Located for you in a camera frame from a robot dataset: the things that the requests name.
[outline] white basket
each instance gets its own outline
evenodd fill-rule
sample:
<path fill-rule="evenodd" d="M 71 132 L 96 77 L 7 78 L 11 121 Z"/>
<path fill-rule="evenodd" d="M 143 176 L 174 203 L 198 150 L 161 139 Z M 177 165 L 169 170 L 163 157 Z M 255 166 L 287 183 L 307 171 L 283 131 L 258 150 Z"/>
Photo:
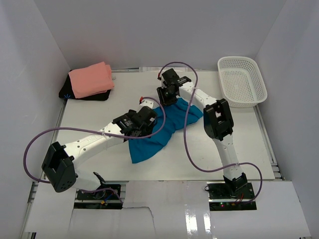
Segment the white basket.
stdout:
<path fill-rule="evenodd" d="M 229 106 L 253 107 L 267 98 L 263 77 L 253 59 L 227 56 L 217 65 L 222 94 Z"/>

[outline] blue cloth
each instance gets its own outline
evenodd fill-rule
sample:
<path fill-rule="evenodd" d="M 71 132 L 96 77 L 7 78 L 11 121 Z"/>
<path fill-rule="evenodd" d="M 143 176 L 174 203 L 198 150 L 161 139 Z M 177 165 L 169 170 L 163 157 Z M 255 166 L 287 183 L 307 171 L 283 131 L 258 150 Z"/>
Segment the blue cloth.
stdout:
<path fill-rule="evenodd" d="M 139 163 L 151 158 L 167 145 L 172 134 L 176 130 L 184 127 L 187 106 L 188 103 L 185 100 L 178 98 L 176 104 L 164 107 L 166 122 L 164 128 L 159 133 L 151 138 L 129 140 L 132 163 Z M 158 117 L 153 132 L 161 127 L 164 120 L 160 107 L 157 107 L 154 111 L 157 113 Z M 187 125 L 197 122 L 202 116 L 203 113 L 196 106 L 191 106 L 188 113 Z"/>

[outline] blue wire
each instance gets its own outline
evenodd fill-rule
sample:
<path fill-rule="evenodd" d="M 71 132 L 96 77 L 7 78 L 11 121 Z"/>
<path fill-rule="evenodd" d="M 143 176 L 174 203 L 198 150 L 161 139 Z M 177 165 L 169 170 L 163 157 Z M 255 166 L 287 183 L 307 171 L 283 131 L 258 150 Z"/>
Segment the blue wire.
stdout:
<path fill-rule="evenodd" d="M 113 196 L 113 194 L 110 194 L 106 199 L 104 199 L 104 202 L 106 202 L 112 196 Z"/>

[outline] wall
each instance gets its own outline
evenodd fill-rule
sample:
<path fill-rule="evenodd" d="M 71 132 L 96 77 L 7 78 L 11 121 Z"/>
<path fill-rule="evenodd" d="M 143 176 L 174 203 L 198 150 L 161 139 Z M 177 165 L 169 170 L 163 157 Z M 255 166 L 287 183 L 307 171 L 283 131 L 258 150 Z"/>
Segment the wall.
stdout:
<path fill-rule="evenodd" d="M 0 238 L 14 239 L 32 184 L 23 152 L 33 136 L 55 126 L 69 67 L 33 0 L 0 1 L 0 46 Z M 51 138 L 31 148 L 28 166 L 36 176 Z"/>
<path fill-rule="evenodd" d="M 255 57 L 286 0 L 35 0 L 71 68 Z"/>
<path fill-rule="evenodd" d="M 293 181 L 315 239 L 319 239 L 318 22 L 316 0 L 287 1 L 256 57 L 268 89 L 260 108 L 269 138 L 282 174 Z"/>

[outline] folded pink towel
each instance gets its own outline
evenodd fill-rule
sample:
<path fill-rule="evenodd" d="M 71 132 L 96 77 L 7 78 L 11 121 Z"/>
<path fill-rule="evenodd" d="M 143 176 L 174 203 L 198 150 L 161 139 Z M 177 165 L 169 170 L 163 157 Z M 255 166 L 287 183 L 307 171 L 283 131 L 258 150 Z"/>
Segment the folded pink towel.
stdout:
<path fill-rule="evenodd" d="M 104 62 L 69 72 L 75 98 L 107 92 L 114 87 L 110 65 Z"/>

